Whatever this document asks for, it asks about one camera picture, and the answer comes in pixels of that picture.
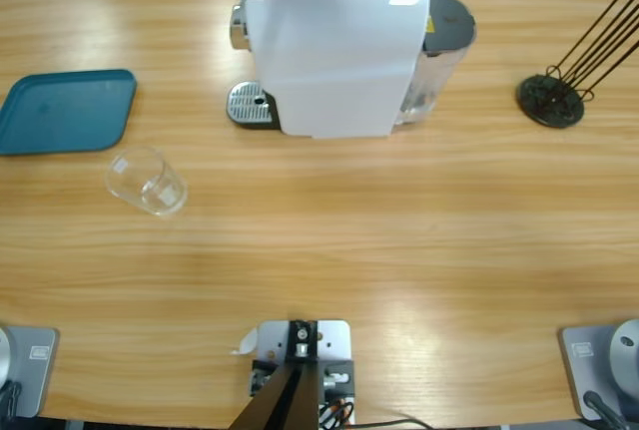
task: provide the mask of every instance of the metal mount plate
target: metal mount plate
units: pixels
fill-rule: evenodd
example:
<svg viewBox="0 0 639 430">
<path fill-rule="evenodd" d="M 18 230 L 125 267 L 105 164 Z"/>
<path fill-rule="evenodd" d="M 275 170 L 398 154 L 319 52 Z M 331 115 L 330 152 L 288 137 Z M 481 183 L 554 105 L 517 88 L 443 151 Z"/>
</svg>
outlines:
<svg viewBox="0 0 639 430">
<path fill-rule="evenodd" d="M 577 412 L 586 420 L 600 420 L 583 396 L 594 391 L 616 413 L 626 418 L 639 416 L 639 402 L 623 394 L 610 369 L 610 345 L 615 325 L 565 328 L 560 335 Z"/>
<path fill-rule="evenodd" d="M 258 327 L 257 360 L 281 365 L 287 355 L 288 320 L 269 320 Z M 318 320 L 318 359 L 322 361 L 352 360 L 350 325 L 344 320 Z M 354 404 L 354 397 L 346 397 Z M 354 410 L 348 423 L 355 423 Z"/>
<path fill-rule="evenodd" d="M 44 403 L 58 343 L 53 328 L 4 327 L 11 341 L 8 379 L 20 382 L 16 415 L 35 417 Z"/>
</svg>

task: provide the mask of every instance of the electrical wire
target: electrical wire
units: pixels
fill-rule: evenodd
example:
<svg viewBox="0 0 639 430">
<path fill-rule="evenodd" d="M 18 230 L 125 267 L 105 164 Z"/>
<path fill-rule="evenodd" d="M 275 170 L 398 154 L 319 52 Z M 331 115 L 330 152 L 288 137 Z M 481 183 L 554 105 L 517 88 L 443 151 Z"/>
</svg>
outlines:
<svg viewBox="0 0 639 430">
<path fill-rule="evenodd" d="M 334 400 L 319 410 L 319 427 L 322 430 L 334 430 L 340 426 L 347 425 L 354 404 L 343 399 Z"/>
<path fill-rule="evenodd" d="M 323 430 L 355 430 L 363 428 L 394 427 L 396 425 L 414 423 L 421 427 L 421 429 L 434 430 L 434 428 L 427 423 L 412 417 L 401 418 L 399 420 L 388 420 L 385 422 L 357 423 L 351 425 L 348 423 L 348 419 L 350 418 L 350 415 L 352 415 L 353 408 L 353 402 L 347 402 L 343 399 L 337 399 L 324 405 L 319 411 L 319 426 Z M 330 414 L 325 416 L 325 413 L 329 410 Z M 333 420 L 332 424 L 326 426 L 330 420 Z"/>
<path fill-rule="evenodd" d="M 414 423 L 419 427 L 425 430 L 434 430 L 430 425 L 426 422 L 422 422 L 416 418 L 402 418 L 399 420 L 389 420 L 387 422 L 374 422 L 374 423 L 357 423 L 355 425 L 346 425 L 345 427 L 340 427 L 344 429 L 356 429 L 356 428 L 379 428 L 379 427 L 394 427 L 396 425 L 403 425 L 405 423 Z"/>
</svg>

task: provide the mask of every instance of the wooden table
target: wooden table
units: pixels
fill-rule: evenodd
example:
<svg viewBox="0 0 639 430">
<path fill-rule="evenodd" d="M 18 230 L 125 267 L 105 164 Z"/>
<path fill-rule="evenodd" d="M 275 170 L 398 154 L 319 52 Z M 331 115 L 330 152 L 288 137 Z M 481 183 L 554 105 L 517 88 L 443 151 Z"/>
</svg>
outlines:
<svg viewBox="0 0 639 430">
<path fill-rule="evenodd" d="M 424 125 L 314 141 L 234 127 L 235 0 L 0 0 L 0 99 L 32 73 L 128 68 L 120 145 L 0 160 L 0 317 L 57 327 L 44 414 L 229 425 L 262 320 L 350 322 L 359 421 L 575 416 L 557 331 L 639 314 L 639 60 L 583 122 L 526 118 L 515 86 L 609 0 L 462 0 L 479 35 Z M 115 153 L 189 183 L 161 220 L 111 197 Z"/>
</svg>

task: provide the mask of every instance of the coffee machine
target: coffee machine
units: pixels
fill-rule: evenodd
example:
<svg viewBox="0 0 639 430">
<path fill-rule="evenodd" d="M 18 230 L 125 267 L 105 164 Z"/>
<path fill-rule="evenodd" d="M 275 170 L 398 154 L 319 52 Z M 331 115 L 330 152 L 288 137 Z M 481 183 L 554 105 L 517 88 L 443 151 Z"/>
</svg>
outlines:
<svg viewBox="0 0 639 430">
<path fill-rule="evenodd" d="M 231 41 L 257 79 L 229 94 L 250 129 L 291 136 L 387 136 L 424 43 L 429 0 L 240 0 Z"/>
</svg>

